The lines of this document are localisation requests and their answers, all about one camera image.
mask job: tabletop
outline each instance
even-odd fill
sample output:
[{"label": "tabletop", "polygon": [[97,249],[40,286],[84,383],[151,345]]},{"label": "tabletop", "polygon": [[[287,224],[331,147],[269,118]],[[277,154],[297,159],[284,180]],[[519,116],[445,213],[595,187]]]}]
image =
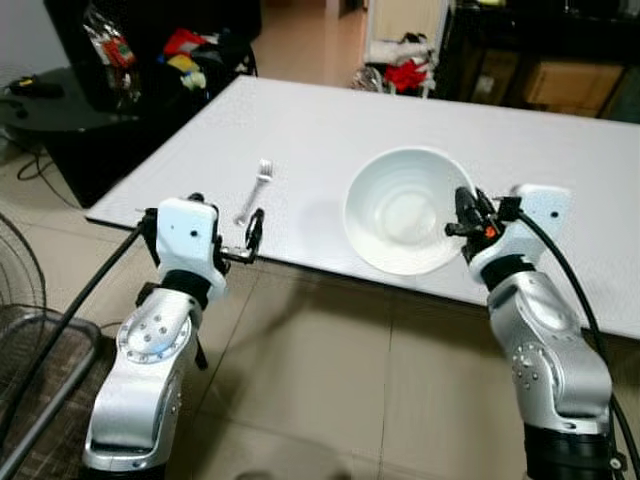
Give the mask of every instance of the tabletop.
[{"label": "tabletop", "polygon": [[[482,305],[487,291],[461,256],[429,274],[401,277],[369,266],[347,240],[342,208],[356,173],[384,151],[416,145],[446,152],[490,196],[521,183],[569,188],[572,207],[558,244],[602,329],[640,338],[635,125],[240,77],[87,218],[129,228],[146,207],[202,192],[220,209],[225,243],[242,244],[233,217],[267,158],[275,178],[259,201],[266,211],[262,257]],[[540,269],[577,308],[548,254]]]}]

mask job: tile floor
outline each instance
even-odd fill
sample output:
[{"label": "tile floor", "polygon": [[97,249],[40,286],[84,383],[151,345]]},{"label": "tile floor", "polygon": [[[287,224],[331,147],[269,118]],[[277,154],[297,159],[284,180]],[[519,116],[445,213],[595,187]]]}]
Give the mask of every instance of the tile floor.
[{"label": "tile floor", "polygon": [[[269,15],[256,42],[264,76],[348,82],[362,13],[328,24],[322,12]],[[304,38],[294,47],[289,28]],[[353,51],[338,48],[342,38]],[[346,60],[332,63],[336,55]],[[0,211],[31,242],[51,306],[64,309],[125,235],[86,223],[41,179],[18,182],[27,160],[0,162]],[[72,198],[55,168],[46,175]],[[100,325],[122,320],[153,279],[136,244],[80,314]],[[229,285],[200,331],[210,368],[185,382],[171,479],[522,477],[510,373],[483,309],[263,262],[234,268]],[[640,436],[640,349],[614,339],[613,354]]]}]

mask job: power cord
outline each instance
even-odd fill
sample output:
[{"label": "power cord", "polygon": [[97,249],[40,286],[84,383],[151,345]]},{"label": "power cord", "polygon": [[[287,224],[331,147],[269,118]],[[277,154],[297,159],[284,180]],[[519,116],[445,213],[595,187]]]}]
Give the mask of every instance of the power cord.
[{"label": "power cord", "polygon": [[78,296],[71,302],[69,308],[64,312],[62,317],[60,318],[58,325],[56,325],[55,330],[51,333],[47,343],[44,345],[42,350],[38,353],[38,356],[31,364],[29,371],[25,374],[22,379],[22,383],[20,387],[17,389],[16,394],[11,399],[11,402],[6,406],[2,420],[0,421],[0,447],[4,446],[4,442],[7,438],[7,434],[9,433],[9,429],[11,427],[11,423],[15,418],[15,414],[18,410],[18,406],[22,401],[25,393],[27,392],[29,385],[33,381],[36,373],[44,363],[47,358],[47,355],[51,352],[56,342],[62,335],[64,329],[69,325],[69,322],[76,314],[78,309],[82,306],[85,300],[89,297],[91,292],[98,286],[100,281],[104,278],[104,276],[113,268],[113,266],[118,262],[118,260],[125,254],[125,252],[133,245],[135,240],[142,232],[142,225],[139,224],[136,229],[131,232],[131,234],[122,242],[122,244],[116,249],[115,252],[109,257],[109,259],[100,267],[100,269],[96,272],[96,274],[91,278],[89,283],[82,289],[82,291],[78,294]]},{"label": "power cord", "polygon": [[[578,300],[580,301],[580,305],[582,306],[586,316],[587,322],[589,323],[589,328],[593,334],[593,340],[596,346],[596,351],[605,362],[605,364],[609,365],[609,353],[607,351],[607,347],[604,339],[602,338],[602,333],[600,331],[600,327],[598,325],[598,321],[596,319],[595,314],[593,313],[593,309],[591,308],[591,304],[587,299],[587,295],[578,280],[578,277],[574,273],[571,265],[562,254],[558,246],[555,242],[547,235],[547,233],[525,212],[520,210],[518,212],[518,218],[535,233],[538,238],[545,244],[545,246],[549,249],[549,251],[553,254],[555,259],[560,264],[564,274],[567,276],[569,283],[576,292]],[[629,457],[631,459],[631,465],[633,467],[633,472],[635,474],[636,479],[640,480],[640,456],[638,455],[638,447],[636,445],[635,439],[633,437],[633,432],[631,431],[631,427],[629,426],[629,422],[627,417],[622,410],[622,406],[618,402],[618,399],[614,394],[611,396],[611,411],[613,411],[616,419],[618,420],[618,424],[620,426],[620,430],[622,431],[622,436],[624,437],[624,441],[627,445],[627,450],[629,451]],[[616,440],[615,440],[615,429],[613,428],[613,419],[611,420],[611,442],[612,446],[616,448]],[[615,472],[616,479],[623,478],[620,472]]]},{"label": "power cord", "polygon": [[[42,158],[42,153],[41,152],[34,152],[32,150],[29,150],[28,148],[24,147],[20,143],[16,142],[14,139],[9,138],[4,134],[0,134],[0,137],[4,138],[6,141],[12,143],[13,145],[18,147],[23,152],[33,155],[33,159],[31,161],[27,162],[26,165],[23,165],[20,168],[20,170],[18,170],[18,173],[16,174],[16,178],[19,181],[28,182],[30,180],[35,180],[36,178],[39,177],[47,185],[47,187],[49,187],[49,190],[51,190],[51,192],[56,197],[58,197],[65,205],[67,205],[70,208],[73,208],[74,210],[81,210],[77,205],[75,205],[72,202],[70,202],[69,200],[67,200],[64,197],[64,195],[62,195],[60,192],[58,192],[58,190],[56,190],[56,188],[51,184],[49,179],[44,175],[45,170],[47,170],[49,167],[51,167],[53,165],[53,160],[51,160],[51,161],[45,163],[43,166],[41,166],[40,165],[40,160]],[[33,167],[34,165],[36,167],[36,172],[25,176],[25,172],[27,170],[29,170],[31,167]]]}]

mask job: red cloth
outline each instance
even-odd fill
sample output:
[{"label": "red cloth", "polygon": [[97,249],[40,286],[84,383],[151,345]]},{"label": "red cloth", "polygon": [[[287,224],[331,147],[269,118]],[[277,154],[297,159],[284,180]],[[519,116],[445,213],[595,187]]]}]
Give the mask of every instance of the red cloth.
[{"label": "red cloth", "polygon": [[171,35],[171,38],[169,38],[169,41],[164,46],[164,54],[167,57],[172,57],[178,54],[190,56],[189,49],[181,50],[185,43],[203,45],[207,43],[207,41],[200,35],[196,35],[186,28],[178,28],[175,32],[173,32],[173,35]]},{"label": "red cloth", "polygon": [[399,67],[389,65],[384,74],[384,79],[396,86],[396,90],[400,93],[408,88],[418,88],[427,79],[427,72],[418,72],[421,65],[416,64],[413,60],[408,60]]}]

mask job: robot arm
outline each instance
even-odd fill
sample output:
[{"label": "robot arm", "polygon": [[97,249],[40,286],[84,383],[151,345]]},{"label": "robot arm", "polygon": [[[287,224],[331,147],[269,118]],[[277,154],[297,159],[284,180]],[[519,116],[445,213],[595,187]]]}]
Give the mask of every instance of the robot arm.
[{"label": "robot arm", "polygon": [[153,288],[116,337],[115,364],[94,404],[85,441],[86,478],[164,478],[191,362],[206,368],[197,331],[209,302],[226,290],[229,260],[251,263],[264,212],[252,217],[246,247],[218,236],[218,210],[201,195],[148,210],[143,231],[158,264]]},{"label": "robot arm", "polygon": [[491,327],[511,362],[525,425],[532,480],[610,480],[611,377],[583,340],[577,314],[535,264],[544,245],[516,219],[527,211],[555,236],[568,192],[518,187],[495,211],[481,191],[456,192],[457,224],[448,235],[467,238],[465,259],[490,294]]}]

